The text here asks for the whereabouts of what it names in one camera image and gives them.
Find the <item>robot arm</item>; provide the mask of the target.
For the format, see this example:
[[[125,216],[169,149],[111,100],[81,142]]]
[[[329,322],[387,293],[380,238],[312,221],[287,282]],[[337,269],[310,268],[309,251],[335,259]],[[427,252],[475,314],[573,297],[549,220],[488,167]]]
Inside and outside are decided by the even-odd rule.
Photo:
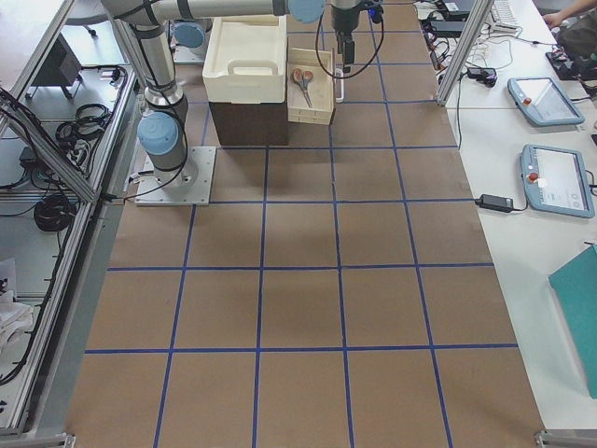
[[[197,61],[203,61],[209,44],[213,22],[211,19],[173,21],[174,53],[185,51]]]
[[[104,1],[108,15],[129,28],[131,53],[142,59],[140,73],[146,81],[145,98],[150,109],[167,115],[178,137],[166,151],[168,161],[153,153],[148,156],[161,186],[190,178],[190,150],[185,137],[187,97],[175,79],[174,59],[170,54],[165,31],[169,21],[196,21],[225,17],[283,17],[292,15],[302,23],[319,21],[324,13],[322,1]],[[226,147],[285,146],[288,124],[282,108],[273,102],[266,106],[217,106],[214,122],[230,119],[234,111],[242,113],[241,129],[224,134],[220,142]]]

